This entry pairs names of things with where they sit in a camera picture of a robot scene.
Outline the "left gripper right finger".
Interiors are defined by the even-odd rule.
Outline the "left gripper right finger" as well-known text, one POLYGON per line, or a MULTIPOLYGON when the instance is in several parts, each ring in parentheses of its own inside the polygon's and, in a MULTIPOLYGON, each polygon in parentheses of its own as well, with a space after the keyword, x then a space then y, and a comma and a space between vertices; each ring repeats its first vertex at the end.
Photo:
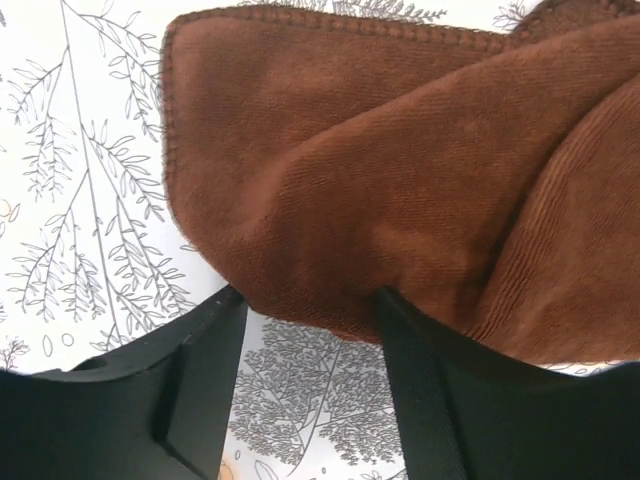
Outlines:
POLYGON ((375 312, 409 478, 638 477, 637 363, 565 375, 495 352, 389 289, 375 312))

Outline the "brown towel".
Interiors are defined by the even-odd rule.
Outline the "brown towel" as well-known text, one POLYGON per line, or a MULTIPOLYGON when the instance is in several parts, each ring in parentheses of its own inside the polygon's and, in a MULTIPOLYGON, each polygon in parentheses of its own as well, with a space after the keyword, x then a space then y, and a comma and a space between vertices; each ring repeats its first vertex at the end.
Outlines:
POLYGON ((639 356, 639 9, 512 33, 283 6, 177 17, 177 225, 262 314, 376 342, 373 297, 535 364, 639 356))

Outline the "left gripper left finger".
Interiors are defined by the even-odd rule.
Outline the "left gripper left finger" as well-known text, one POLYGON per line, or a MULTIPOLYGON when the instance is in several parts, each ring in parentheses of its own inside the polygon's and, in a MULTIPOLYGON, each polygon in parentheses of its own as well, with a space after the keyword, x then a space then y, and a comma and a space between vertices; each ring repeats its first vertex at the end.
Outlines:
POLYGON ((214 479, 247 306, 225 287, 69 371, 1 375, 5 479, 214 479))

